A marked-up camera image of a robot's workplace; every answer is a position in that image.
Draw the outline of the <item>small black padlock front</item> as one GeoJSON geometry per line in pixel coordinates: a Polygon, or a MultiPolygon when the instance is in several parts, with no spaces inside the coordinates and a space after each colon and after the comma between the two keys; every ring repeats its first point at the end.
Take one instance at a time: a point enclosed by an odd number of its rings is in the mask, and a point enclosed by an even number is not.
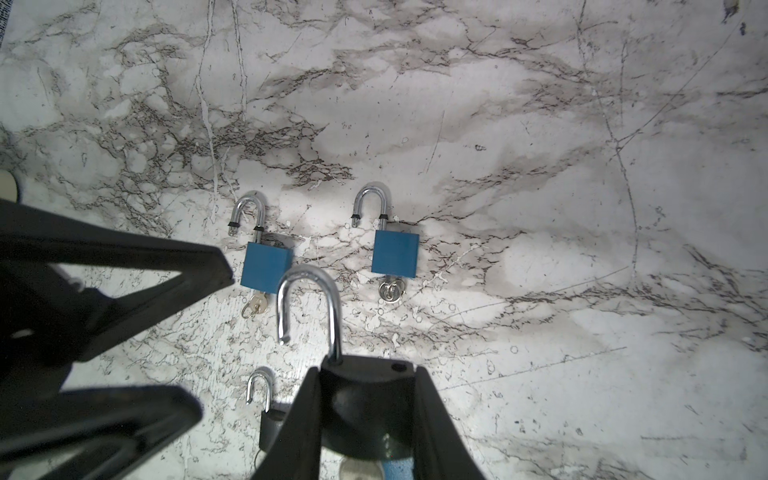
{"type": "Polygon", "coordinates": [[[254,458],[255,469],[257,469],[259,465],[259,455],[261,453],[267,454],[270,451],[277,440],[287,417],[287,411],[279,408],[273,403],[275,376],[272,370],[267,366],[257,367],[249,376],[246,386],[246,403],[251,404],[253,402],[258,379],[264,381],[265,399],[264,408],[260,414],[259,451],[254,458]]]}

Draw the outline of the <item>blue padlock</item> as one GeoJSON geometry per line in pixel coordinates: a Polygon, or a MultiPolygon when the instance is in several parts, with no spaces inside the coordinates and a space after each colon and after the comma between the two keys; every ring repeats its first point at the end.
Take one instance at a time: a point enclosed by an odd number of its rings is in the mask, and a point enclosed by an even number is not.
{"type": "Polygon", "coordinates": [[[328,303],[329,351],[319,369],[322,445],[346,457],[401,461],[413,456],[415,367],[342,353],[342,305],[334,280],[322,269],[299,265],[281,278],[277,293],[278,340],[290,336],[290,292],[299,280],[316,283],[328,303]]]}
{"type": "Polygon", "coordinates": [[[360,224],[363,200],[369,194],[376,195],[380,200],[371,271],[382,275],[378,288],[380,299],[386,303],[396,303],[405,293],[405,278],[416,277],[420,237],[418,234],[388,229],[390,198],[387,188],[381,183],[369,183],[356,194],[351,215],[353,228],[360,224]]]}
{"type": "Polygon", "coordinates": [[[256,190],[246,192],[236,201],[228,222],[228,235],[237,235],[248,204],[255,206],[256,224],[253,229],[254,240],[247,243],[240,284],[255,293],[241,310],[244,319],[267,310],[268,295],[278,292],[281,278],[290,269],[293,259],[291,249],[262,242],[266,226],[266,204],[263,195],[256,190]]]}

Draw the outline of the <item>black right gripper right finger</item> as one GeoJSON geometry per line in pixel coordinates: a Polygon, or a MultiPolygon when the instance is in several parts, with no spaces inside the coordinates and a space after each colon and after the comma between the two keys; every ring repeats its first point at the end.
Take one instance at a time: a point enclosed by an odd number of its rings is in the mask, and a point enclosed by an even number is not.
{"type": "Polygon", "coordinates": [[[310,368],[256,479],[316,479],[323,448],[368,461],[410,458],[416,479],[480,479],[428,370],[413,364],[310,368]]]}

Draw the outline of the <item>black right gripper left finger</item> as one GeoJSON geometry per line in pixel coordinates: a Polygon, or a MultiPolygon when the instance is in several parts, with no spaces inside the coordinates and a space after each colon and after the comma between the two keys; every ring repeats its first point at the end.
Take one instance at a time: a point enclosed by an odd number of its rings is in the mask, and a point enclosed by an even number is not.
{"type": "Polygon", "coordinates": [[[63,455],[52,479],[121,479],[192,429],[200,402],[175,385],[65,390],[72,367],[230,286],[216,247],[109,230],[1,204],[1,475],[63,455]],[[78,288],[62,266],[168,271],[122,297],[78,288]]]}

